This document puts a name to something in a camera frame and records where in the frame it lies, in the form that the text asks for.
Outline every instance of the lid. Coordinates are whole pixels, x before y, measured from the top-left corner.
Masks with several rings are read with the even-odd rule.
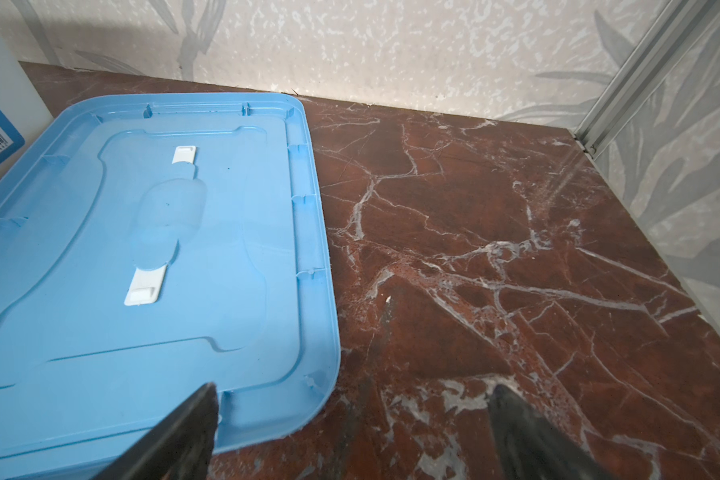
[[[0,478],[90,476],[205,382],[215,452],[282,437],[338,362],[298,100],[92,98],[0,182]]]

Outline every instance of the white clip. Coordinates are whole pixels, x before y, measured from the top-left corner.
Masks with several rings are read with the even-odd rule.
[[[184,161],[188,164],[194,164],[195,163],[195,151],[197,150],[197,147],[194,145],[187,145],[185,147],[176,147],[176,150],[173,152],[173,161],[172,164]]]
[[[163,265],[154,270],[137,268],[134,278],[130,281],[128,293],[125,295],[126,306],[156,302],[157,297],[160,296],[160,288],[163,286],[167,267],[168,265]]]

